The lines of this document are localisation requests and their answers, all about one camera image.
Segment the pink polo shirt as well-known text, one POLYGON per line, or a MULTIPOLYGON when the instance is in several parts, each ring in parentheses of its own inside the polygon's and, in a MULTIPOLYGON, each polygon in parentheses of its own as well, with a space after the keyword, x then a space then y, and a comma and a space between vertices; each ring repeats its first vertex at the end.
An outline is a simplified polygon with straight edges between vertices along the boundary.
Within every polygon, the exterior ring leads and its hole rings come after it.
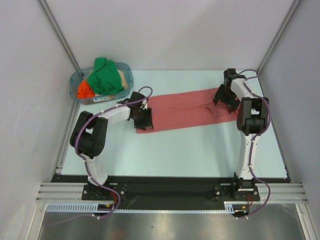
POLYGON ((136 133, 149 134, 235 121, 237 110, 230 112, 222 102, 214 104, 217 90, 216 87, 150 97, 147 105, 151 108, 153 128, 137 129, 136 133))

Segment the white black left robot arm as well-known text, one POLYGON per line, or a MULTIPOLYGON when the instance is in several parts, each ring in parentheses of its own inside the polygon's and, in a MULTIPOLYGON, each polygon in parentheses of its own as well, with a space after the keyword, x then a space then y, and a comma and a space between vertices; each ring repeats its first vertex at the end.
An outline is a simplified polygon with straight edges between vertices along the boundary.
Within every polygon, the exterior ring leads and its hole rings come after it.
POLYGON ((112 196, 120 201, 121 195, 105 184, 108 173, 99 155, 103 152, 108 129, 112 126, 133 121, 137 130, 153 128, 152 108, 149 97, 134 91, 130 98, 119 101, 115 106, 98 113, 82 111, 70 137, 70 145, 83 161, 88 182, 94 186, 93 194, 100 200, 112 196))

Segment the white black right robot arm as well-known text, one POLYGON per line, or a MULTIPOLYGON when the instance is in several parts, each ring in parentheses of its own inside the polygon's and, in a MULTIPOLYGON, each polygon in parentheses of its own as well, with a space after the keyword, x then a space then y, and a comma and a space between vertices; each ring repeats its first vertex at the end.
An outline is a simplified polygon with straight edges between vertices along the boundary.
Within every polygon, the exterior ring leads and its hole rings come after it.
POLYGON ((257 95, 247 85, 248 78, 234 68, 223 72, 223 83, 213 97, 214 105, 223 103, 230 113, 237 112, 236 127, 240 133, 239 161, 230 185, 215 187, 218 201, 257 201, 256 183, 261 183, 254 173, 259 139, 271 124, 269 99, 257 95))

